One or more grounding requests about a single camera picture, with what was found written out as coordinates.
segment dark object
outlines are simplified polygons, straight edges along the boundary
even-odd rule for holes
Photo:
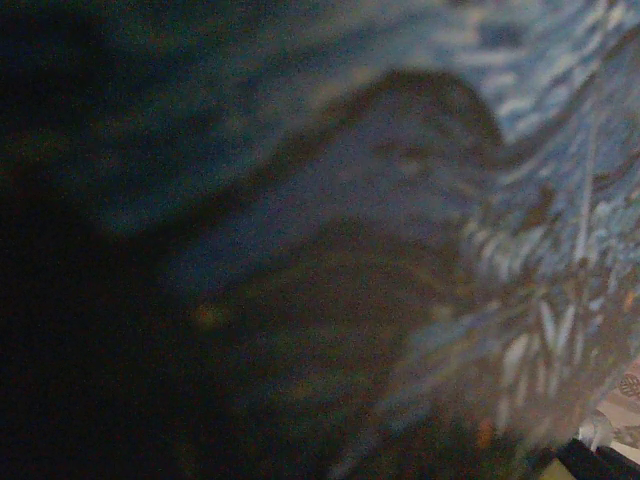
[[[599,447],[597,454],[620,478],[640,478],[640,465],[617,450],[611,447]]]
[[[615,471],[607,462],[596,456],[586,445],[578,440],[571,440],[558,452],[558,458],[576,480],[615,480]]]

